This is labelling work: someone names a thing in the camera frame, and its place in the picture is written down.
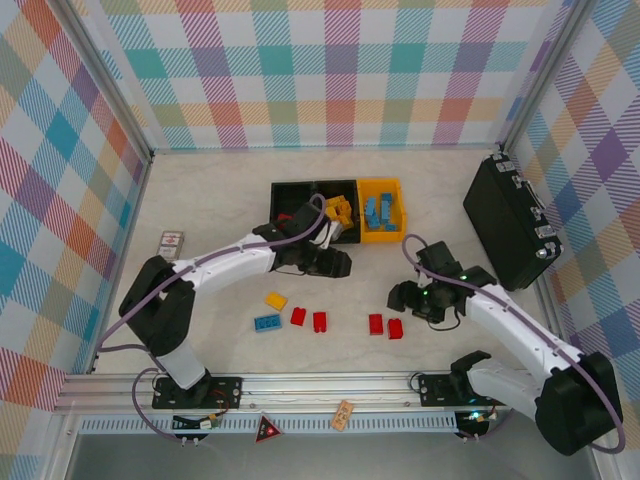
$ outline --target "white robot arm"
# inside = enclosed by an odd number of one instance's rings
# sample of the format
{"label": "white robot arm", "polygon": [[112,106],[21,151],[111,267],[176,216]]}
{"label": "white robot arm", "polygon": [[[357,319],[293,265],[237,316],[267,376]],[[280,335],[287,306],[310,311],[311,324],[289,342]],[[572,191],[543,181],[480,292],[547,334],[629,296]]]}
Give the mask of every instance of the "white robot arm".
{"label": "white robot arm", "polygon": [[[318,215],[322,215],[323,220],[308,237],[284,244],[284,240],[312,229]],[[126,315],[167,278],[197,265],[128,321],[149,353],[186,392],[190,404],[197,406],[208,392],[210,376],[187,339],[196,292],[213,293],[249,276],[267,273],[284,265],[295,265],[309,275],[346,277],[351,271],[351,259],[346,253],[329,246],[329,241],[339,235],[340,229],[339,222],[329,221],[320,209],[306,203],[292,219],[256,227],[239,242],[217,251],[238,247],[232,253],[216,256],[216,252],[212,252],[206,255],[211,258],[204,262],[198,261],[204,256],[175,263],[168,263],[160,256],[153,257],[142,267],[119,313]],[[264,246],[243,248],[251,244]]]}
{"label": "white robot arm", "polygon": [[[495,335],[525,367],[514,370],[482,351],[458,359],[451,365],[449,378],[461,402],[482,396],[514,408],[531,418],[549,444],[565,455],[614,428],[612,416],[594,389],[568,361],[594,379],[622,418],[613,367],[604,355],[585,355],[545,330],[484,269],[463,270],[444,242],[425,246],[417,256],[418,282],[396,285],[387,306],[398,311],[409,307],[413,315],[431,323],[442,322],[446,309],[453,307],[456,314]],[[426,271],[435,273],[428,285]],[[444,281],[448,279],[458,284]]]}

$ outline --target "white floor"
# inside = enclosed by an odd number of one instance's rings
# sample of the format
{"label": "white floor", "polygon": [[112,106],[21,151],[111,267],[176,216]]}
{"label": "white floor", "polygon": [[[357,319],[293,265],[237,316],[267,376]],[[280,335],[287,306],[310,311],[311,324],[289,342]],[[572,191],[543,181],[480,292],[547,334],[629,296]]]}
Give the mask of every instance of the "white floor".
{"label": "white floor", "polygon": [[[428,242],[444,240],[463,267],[489,261],[469,222],[462,199],[484,151],[265,151],[159,156],[135,227],[118,288],[116,306],[142,264],[156,254],[163,230],[182,230],[182,259],[232,243],[269,217],[274,181],[366,176],[398,177],[409,232]],[[411,316],[386,308],[398,282],[414,279],[399,244],[339,246],[353,260],[351,276],[335,280],[269,273],[198,298],[189,339],[211,372],[410,371],[447,369],[460,356],[485,350],[507,364],[517,360],[482,327],[463,318],[455,331],[436,333]],[[274,313],[264,304],[270,291],[288,297],[281,330],[255,333],[253,318]],[[532,289],[514,299],[541,318]],[[306,307],[304,327],[289,323],[293,307]],[[315,334],[310,312],[328,313],[328,332]],[[111,316],[116,320],[117,308]],[[404,338],[371,337],[368,314],[399,316]],[[453,319],[448,317],[450,325]],[[122,328],[109,345],[136,342]],[[134,373],[151,362],[141,352],[102,354],[99,373]]]}

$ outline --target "black case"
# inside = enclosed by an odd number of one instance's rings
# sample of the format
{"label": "black case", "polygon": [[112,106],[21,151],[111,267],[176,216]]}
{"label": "black case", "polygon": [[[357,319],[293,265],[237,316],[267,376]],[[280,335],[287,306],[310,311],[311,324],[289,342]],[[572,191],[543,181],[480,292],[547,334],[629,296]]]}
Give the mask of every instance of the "black case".
{"label": "black case", "polygon": [[482,161],[463,205],[509,291],[528,287],[563,251],[531,182],[504,153]]}

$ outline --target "checkered pattern wall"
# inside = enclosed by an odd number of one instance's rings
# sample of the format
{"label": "checkered pattern wall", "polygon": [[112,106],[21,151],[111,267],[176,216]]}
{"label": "checkered pattern wall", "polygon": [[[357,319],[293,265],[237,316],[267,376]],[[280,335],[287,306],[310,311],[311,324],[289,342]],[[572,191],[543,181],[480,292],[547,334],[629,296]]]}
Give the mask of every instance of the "checkered pattern wall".
{"label": "checkered pattern wall", "polygon": [[493,143],[550,2],[74,3],[152,143],[187,149]]}
{"label": "checkered pattern wall", "polygon": [[33,475],[143,163],[45,0],[0,0],[0,478]]}
{"label": "checkered pattern wall", "polygon": [[638,1],[599,2],[515,153],[567,249],[550,274],[564,327],[613,358],[640,449]]}

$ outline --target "yellow bin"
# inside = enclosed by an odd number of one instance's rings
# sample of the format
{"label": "yellow bin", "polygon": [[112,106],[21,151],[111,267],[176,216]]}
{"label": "yellow bin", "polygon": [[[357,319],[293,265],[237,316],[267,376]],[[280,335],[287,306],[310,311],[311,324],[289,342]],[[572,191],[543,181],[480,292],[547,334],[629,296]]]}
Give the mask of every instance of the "yellow bin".
{"label": "yellow bin", "polygon": [[[402,187],[397,178],[359,178],[358,203],[360,204],[360,243],[401,242],[407,231],[407,212],[402,201]],[[370,229],[364,218],[364,207],[369,197],[376,199],[376,211],[380,213],[380,196],[391,194],[391,223],[398,227],[395,232],[387,232],[384,225]]]}

